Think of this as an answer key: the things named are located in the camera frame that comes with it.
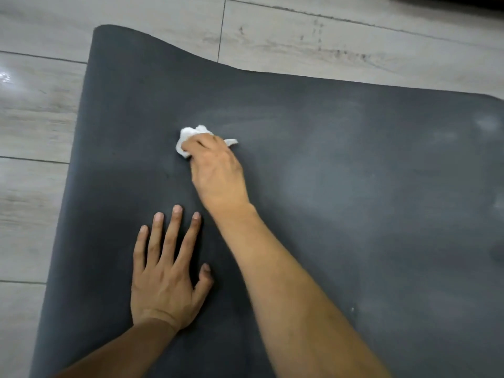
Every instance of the white tissue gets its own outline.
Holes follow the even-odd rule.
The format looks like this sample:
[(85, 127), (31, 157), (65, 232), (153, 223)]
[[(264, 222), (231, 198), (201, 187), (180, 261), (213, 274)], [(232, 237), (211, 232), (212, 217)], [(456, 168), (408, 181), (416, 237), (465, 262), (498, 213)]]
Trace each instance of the white tissue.
[[(196, 128), (184, 127), (182, 130), (180, 130), (180, 138), (177, 142), (177, 145), (175, 146), (175, 149), (184, 158), (190, 157), (191, 154), (189, 154), (187, 151), (184, 151), (182, 149), (182, 143), (184, 143), (188, 138), (192, 137), (193, 135), (205, 134), (205, 133), (213, 135), (213, 133), (211, 131), (208, 131), (208, 129), (201, 124)], [(230, 145), (236, 145), (238, 143), (238, 141), (236, 139), (224, 139), (224, 142), (227, 144), (228, 147)]]

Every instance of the yoga mat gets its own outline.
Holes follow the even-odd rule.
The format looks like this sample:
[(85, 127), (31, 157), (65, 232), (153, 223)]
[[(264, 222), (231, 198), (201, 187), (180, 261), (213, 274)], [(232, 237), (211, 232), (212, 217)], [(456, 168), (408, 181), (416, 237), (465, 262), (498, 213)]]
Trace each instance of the yoga mat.
[(183, 232), (203, 213), (192, 273), (208, 262), (216, 284), (147, 376), (274, 376), (239, 269), (174, 149), (199, 124), (239, 140), (264, 221), (395, 377), (500, 377), (503, 123), (488, 96), (247, 72), (98, 27), (31, 377), (129, 328), (136, 234), (176, 203)]

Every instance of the left hand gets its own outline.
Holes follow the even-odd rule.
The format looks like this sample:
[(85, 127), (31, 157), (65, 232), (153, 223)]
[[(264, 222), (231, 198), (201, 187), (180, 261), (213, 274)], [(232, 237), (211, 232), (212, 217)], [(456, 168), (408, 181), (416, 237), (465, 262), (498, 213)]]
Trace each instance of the left hand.
[(145, 225), (140, 228), (133, 252), (133, 324), (157, 318), (167, 322), (178, 332), (194, 320), (213, 285), (208, 264), (201, 267), (199, 281), (194, 288), (189, 278), (189, 262), (201, 226), (199, 213), (196, 212), (192, 216), (191, 226), (184, 237), (177, 259), (173, 260), (181, 219), (182, 207), (176, 205), (173, 207), (161, 253), (163, 214), (158, 212), (154, 216), (147, 248), (147, 262), (145, 245), (149, 230)]

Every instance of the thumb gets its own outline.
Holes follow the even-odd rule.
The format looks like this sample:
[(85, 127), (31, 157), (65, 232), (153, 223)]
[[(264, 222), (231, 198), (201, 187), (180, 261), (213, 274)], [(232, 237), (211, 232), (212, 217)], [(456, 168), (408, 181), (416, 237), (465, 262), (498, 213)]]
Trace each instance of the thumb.
[(199, 272), (199, 281), (194, 287), (194, 292), (192, 292), (192, 305), (196, 313), (201, 309), (212, 285), (214, 285), (214, 279), (212, 278), (208, 264), (203, 264)]

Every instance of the wooden floor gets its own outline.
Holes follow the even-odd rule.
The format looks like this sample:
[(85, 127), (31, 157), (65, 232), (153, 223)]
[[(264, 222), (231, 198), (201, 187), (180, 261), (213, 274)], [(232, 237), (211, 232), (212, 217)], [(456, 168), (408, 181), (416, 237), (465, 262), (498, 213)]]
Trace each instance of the wooden floor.
[(504, 98), (504, 15), (398, 0), (0, 0), (0, 371), (29, 370), (92, 29), (241, 69)]

